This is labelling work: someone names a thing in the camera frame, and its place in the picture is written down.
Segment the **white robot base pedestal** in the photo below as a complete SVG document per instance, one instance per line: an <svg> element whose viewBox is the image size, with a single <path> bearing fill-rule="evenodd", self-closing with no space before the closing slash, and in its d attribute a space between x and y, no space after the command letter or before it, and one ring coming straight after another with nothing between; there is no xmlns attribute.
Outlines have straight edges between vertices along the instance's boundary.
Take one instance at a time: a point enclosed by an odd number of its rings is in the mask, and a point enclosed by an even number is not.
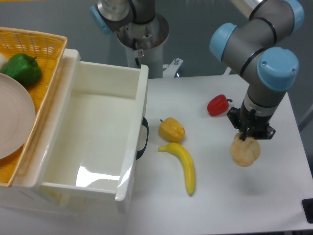
<svg viewBox="0 0 313 235"><path fill-rule="evenodd" d="M128 66L149 68L149 78L163 77L163 46L169 36L169 25L159 13L147 24L130 23L120 28L117 38L126 51Z"/></svg>

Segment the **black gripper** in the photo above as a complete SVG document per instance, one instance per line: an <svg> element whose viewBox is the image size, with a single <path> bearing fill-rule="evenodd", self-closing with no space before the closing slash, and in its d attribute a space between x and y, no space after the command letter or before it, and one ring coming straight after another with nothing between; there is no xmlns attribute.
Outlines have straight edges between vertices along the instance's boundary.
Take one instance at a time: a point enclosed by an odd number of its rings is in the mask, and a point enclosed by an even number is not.
<svg viewBox="0 0 313 235"><path fill-rule="evenodd" d="M255 109L248 111L246 107L239 109L232 107L227 112L227 117L233 127L239 131L242 141L247 137L255 140L271 140L276 132L269 125L271 116L257 116Z"/></svg>

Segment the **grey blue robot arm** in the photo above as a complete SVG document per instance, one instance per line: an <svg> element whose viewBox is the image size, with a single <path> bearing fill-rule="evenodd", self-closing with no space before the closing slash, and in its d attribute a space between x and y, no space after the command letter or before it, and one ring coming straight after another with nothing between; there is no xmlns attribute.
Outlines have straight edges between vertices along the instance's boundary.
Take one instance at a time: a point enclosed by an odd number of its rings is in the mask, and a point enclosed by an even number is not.
<svg viewBox="0 0 313 235"><path fill-rule="evenodd" d="M297 57L276 44L302 25L304 10L296 0L235 0L233 4L248 23L221 25L209 48L249 84L241 107L227 113L240 139L269 140L275 133L269 120L299 70ZM100 0L90 12L104 34L116 33L130 67L147 65L150 78L163 77L169 25L156 12L153 0Z"/></svg>

